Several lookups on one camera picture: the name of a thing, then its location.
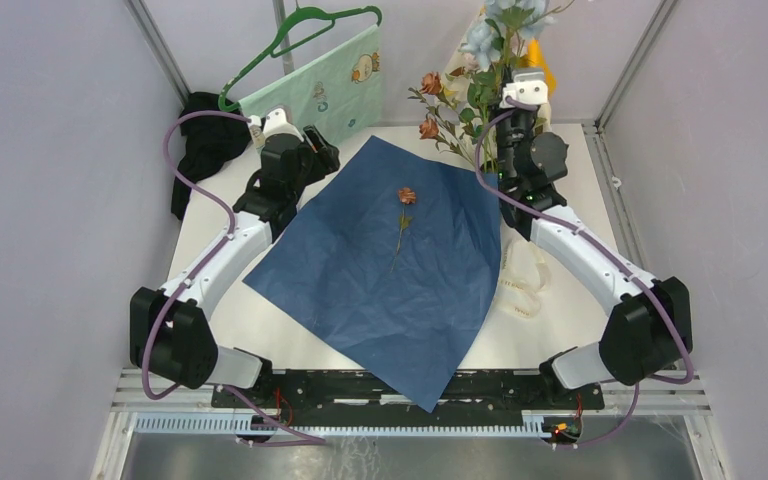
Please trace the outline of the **flower bunch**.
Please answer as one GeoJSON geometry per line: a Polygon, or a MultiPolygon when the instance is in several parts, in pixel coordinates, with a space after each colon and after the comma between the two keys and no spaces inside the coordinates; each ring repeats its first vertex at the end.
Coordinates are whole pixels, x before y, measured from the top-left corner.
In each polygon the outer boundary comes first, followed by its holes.
{"type": "MultiPolygon", "coordinates": [[[[571,1],[485,1],[445,70],[446,86],[459,100],[486,112],[499,105],[504,77],[516,68],[540,68],[546,74],[549,98],[557,81],[542,53],[539,36],[556,23],[571,1]]],[[[498,162],[489,138],[479,142],[483,158],[498,162]]]]}

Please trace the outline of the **orange flower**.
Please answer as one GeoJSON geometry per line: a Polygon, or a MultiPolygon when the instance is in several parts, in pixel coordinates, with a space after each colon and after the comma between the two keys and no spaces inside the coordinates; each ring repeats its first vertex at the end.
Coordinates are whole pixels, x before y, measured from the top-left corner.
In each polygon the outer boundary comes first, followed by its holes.
{"type": "Polygon", "coordinates": [[[459,100],[443,80],[439,72],[428,72],[418,87],[408,89],[408,99],[418,101],[425,109],[418,126],[419,138],[432,142],[439,153],[456,155],[472,164],[486,112],[468,100],[459,100]]]}

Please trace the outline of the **cream ribbon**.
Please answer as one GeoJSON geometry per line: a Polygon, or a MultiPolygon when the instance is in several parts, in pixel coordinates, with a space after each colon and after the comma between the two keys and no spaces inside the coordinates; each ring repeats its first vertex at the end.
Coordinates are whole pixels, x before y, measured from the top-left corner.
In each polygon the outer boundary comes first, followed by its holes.
{"type": "Polygon", "coordinates": [[[534,318],[542,309],[540,294],[550,282],[542,251],[525,240],[508,240],[502,250],[494,308],[514,318],[534,318]]]}

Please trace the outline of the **small rust rose stem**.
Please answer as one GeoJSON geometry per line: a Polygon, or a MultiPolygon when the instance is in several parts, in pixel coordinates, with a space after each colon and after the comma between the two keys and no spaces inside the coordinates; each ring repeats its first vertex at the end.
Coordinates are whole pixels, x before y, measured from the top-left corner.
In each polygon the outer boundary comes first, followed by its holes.
{"type": "Polygon", "coordinates": [[[399,214],[399,221],[398,221],[398,239],[397,239],[390,271],[393,271],[395,269],[397,258],[400,253],[402,242],[403,242],[404,232],[412,222],[412,217],[408,214],[407,208],[411,205],[415,205],[417,202],[417,194],[410,187],[403,187],[399,189],[397,194],[398,194],[398,199],[401,205],[401,211],[399,214]]]}

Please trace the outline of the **blue wrapping paper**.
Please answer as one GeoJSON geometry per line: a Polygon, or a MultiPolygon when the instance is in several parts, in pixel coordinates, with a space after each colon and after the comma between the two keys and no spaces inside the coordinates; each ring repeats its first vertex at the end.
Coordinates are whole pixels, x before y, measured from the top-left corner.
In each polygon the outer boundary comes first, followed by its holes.
{"type": "Polygon", "coordinates": [[[425,411],[475,341],[501,266],[496,177],[369,138],[245,283],[425,411]],[[395,269],[401,205],[417,202],[395,269]]]}

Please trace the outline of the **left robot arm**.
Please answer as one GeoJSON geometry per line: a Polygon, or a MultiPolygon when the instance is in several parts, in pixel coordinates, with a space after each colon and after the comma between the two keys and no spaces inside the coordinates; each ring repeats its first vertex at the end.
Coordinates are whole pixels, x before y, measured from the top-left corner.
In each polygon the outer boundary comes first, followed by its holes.
{"type": "Polygon", "coordinates": [[[140,288],[130,301],[130,354],[145,374],[190,389],[236,386],[250,407],[266,405],[274,381],[267,360],[222,347],[209,319],[249,264],[295,218],[305,188],[340,167],[339,151],[313,126],[266,131],[261,167],[231,209],[232,219],[178,276],[157,289],[140,288]]]}

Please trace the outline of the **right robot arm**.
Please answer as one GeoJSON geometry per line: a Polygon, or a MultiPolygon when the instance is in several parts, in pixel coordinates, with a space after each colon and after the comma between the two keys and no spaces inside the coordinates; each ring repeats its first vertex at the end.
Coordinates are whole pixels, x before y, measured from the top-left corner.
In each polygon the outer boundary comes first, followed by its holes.
{"type": "Polygon", "coordinates": [[[680,361],[693,377],[690,294],[675,277],[659,279],[612,250],[588,228],[555,181],[567,174],[567,144],[536,134],[536,114],[499,109],[494,119],[500,210],[505,223],[559,261],[602,306],[607,323],[599,340],[544,361],[537,382],[551,408],[572,401],[578,388],[601,382],[633,386],[652,378],[673,383],[660,370],[680,361]]]}

